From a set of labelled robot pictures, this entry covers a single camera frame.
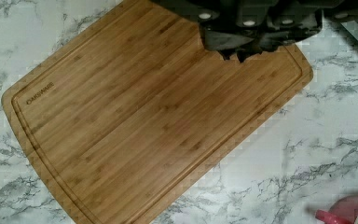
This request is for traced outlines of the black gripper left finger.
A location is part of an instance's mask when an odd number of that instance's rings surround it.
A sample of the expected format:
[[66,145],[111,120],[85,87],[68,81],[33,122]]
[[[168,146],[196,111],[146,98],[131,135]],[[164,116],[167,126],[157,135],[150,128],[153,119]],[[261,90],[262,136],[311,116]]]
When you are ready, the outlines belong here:
[[224,61],[236,55],[239,61],[255,55],[252,44],[255,38],[250,31],[215,30],[213,27],[199,25],[200,39],[208,51],[218,52]]

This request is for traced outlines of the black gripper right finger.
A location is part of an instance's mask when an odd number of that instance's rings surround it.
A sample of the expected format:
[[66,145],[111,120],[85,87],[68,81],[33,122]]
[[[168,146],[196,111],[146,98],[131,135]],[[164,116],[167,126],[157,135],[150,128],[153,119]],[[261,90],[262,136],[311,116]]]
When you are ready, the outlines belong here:
[[236,48],[236,55],[240,63],[249,57],[263,52],[274,52],[281,46],[290,46],[296,42],[303,41],[311,36],[317,35],[322,30],[322,26],[311,28],[290,28],[289,30],[277,32],[263,32],[252,42]]

